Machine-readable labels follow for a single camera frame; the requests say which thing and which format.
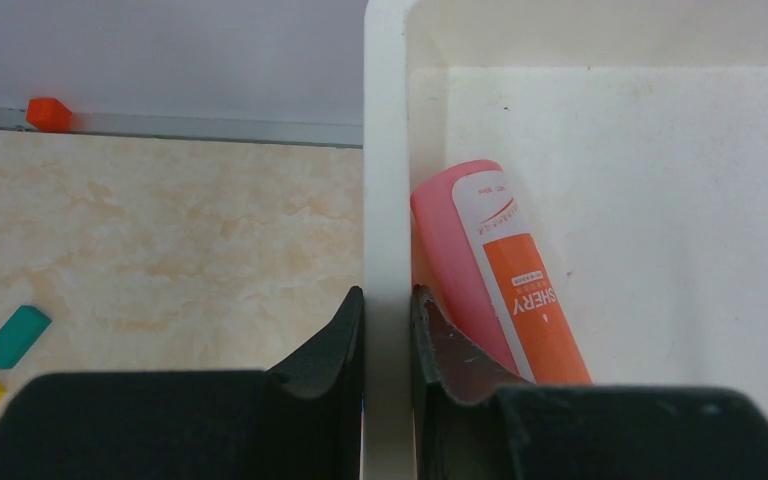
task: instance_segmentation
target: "white plastic container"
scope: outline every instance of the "white plastic container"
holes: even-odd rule
[[[476,158],[508,173],[594,383],[768,415],[768,0],[371,0],[365,35],[368,478],[412,449],[408,195]]]

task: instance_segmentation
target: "red block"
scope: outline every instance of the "red block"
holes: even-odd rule
[[[72,126],[72,111],[56,98],[33,98],[25,119],[41,132],[66,133]]]

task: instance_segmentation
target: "green block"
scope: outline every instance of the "green block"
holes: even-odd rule
[[[0,330],[0,369],[15,367],[50,323],[36,308],[19,307]]]

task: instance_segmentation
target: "bottle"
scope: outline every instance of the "bottle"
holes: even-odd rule
[[[502,168],[490,160],[448,168],[410,203],[455,326],[526,380],[590,384]]]

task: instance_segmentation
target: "white wall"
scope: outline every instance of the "white wall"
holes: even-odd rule
[[[0,0],[0,107],[362,123],[366,0]]]

